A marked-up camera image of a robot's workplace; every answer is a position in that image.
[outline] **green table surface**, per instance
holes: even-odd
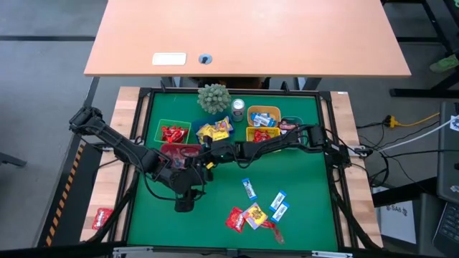
[[[281,115],[297,116],[303,123],[318,124],[316,100],[312,97],[276,97],[236,95],[247,109],[251,105],[272,105]],[[208,116],[199,104],[197,94],[156,93],[153,100],[146,145],[161,147],[154,140],[160,119],[192,122]],[[235,123],[235,140],[245,140],[247,118]],[[196,143],[194,132],[188,143]],[[154,198],[143,180],[138,184],[131,227],[130,245],[164,245],[176,247],[220,247],[235,249],[284,249],[336,251],[336,235],[327,184],[325,161],[322,153],[309,154],[300,150],[282,150],[270,153],[241,169],[235,163],[220,164],[213,169],[214,180],[206,185],[204,195],[188,213],[174,211],[173,201]],[[287,193],[290,204],[278,228],[285,244],[276,242],[271,229],[253,230],[246,224],[242,233],[225,226],[232,207],[245,210],[249,200],[241,180],[250,178],[262,210],[271,217],[269,205],[279,190]],[[149,186],[159,196],[175,197],[161,183]]]

